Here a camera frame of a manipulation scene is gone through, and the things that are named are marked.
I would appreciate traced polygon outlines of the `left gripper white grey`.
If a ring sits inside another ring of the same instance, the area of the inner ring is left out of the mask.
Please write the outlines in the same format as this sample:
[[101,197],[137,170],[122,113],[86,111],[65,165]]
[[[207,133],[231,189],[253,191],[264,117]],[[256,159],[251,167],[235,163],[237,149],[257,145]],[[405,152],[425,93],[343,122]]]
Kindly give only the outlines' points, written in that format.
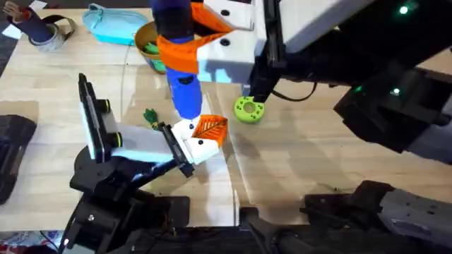
[[[212,114],[181,120],[172,129],[164,123],[159,123],[157,130],[128,126],[116,122],[109,100],[97,99],[95,161],[103,163],[122,157],[134,162],[174,162],[185,177],[190,177],[194,171],[192,164],[200,164],[219,153],[227,129],[228,119]],[[184,140],[185,154],[175,136]]]

